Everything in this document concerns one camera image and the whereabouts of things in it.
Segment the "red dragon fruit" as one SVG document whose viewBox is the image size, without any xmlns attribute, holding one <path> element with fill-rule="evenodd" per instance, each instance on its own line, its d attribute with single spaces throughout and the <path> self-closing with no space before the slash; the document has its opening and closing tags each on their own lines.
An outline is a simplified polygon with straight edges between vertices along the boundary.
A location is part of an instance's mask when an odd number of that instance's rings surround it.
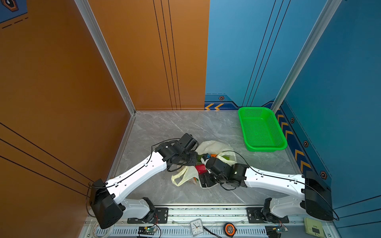
<svg viewBox="0 0 381 238">
<path fill-rule="evenodd" d="M 197 173 L 198 173 L 199 175 L 208 172 L 208 170 L 207 170 L 206 167 L 205 167 L 205 164 L 195 165 L 195 168 L 196 168 Z"/>
</svg>

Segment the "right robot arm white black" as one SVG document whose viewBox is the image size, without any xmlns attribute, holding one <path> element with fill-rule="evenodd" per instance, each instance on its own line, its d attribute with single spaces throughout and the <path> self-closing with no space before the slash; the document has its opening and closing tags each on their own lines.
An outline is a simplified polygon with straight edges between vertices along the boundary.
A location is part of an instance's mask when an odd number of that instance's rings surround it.
<svg viewBox="0 0 381 238">
<path fill-rule="evenodd" d="M 312 173 L 287 175 L 261 171 L 247 163 L 229 165 L 210 154 L 200 159 L 206 171 L 199 175 L 203 188 L 219 184 L 225 190 L 238 187 L 264 188 L 285 194 L 282 198 L 267 198 L 255 213 L 267 223 L 287 223 L 290 215 L 308 214 L 324 221 L 334 220 L 331 191 Z"/>
</svg>

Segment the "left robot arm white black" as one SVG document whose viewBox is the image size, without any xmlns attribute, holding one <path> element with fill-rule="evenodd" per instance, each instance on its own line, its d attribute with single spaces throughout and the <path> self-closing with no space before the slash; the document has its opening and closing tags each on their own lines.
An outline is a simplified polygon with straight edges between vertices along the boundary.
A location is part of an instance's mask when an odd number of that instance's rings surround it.
<svg viewBox="0 0 381 238">
<path fill-rule="evenodd" d="M 101 229 L 108 229 L 120 219 L 138 219 L 155 223 L 156 208 L 147 197 L 127 199 L 127 196 L 154 175 L 169 170 L 172 165 L 194 166 L 199 143 L 186 133 L 180 139 L 168 139 L 151 148 L 151 154 L 127 172 L 89 185 L 90 205 Z"/>
</svg>

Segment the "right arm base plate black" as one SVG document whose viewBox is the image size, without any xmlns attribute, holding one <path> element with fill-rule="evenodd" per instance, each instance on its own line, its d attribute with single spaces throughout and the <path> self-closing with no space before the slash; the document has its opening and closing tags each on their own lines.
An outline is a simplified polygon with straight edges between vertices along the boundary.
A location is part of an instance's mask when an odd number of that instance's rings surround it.
<svg viewBox="0 0 381 238">
<path fill-rule="evenodd" d="M 278 224 L 281 223 L 289 223 L 288 216 L 285 216 L 283 218 L 279 218 L 275 215 L 273 215 L 268 209 L 265 209 L 263 207 L 248 207 L 246 208 L 247 216 L 249 223 L 256 224 L 256 223 L 274 223 Z"/>
</svg>

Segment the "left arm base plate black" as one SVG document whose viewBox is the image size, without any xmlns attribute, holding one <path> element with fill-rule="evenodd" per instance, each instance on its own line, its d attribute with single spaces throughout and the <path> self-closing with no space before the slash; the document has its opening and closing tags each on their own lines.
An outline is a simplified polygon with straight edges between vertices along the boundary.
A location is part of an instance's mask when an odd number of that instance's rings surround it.
<svg viewBox="0 0 381 238">
<path fill-rule="evenodd" d="M 155 209 L 155 212 L 149 212 L 142 219 L 129 218 L 128 224 L 167 224 L 168 222 L 168 208 L 159 207 Z"/>
</svg>

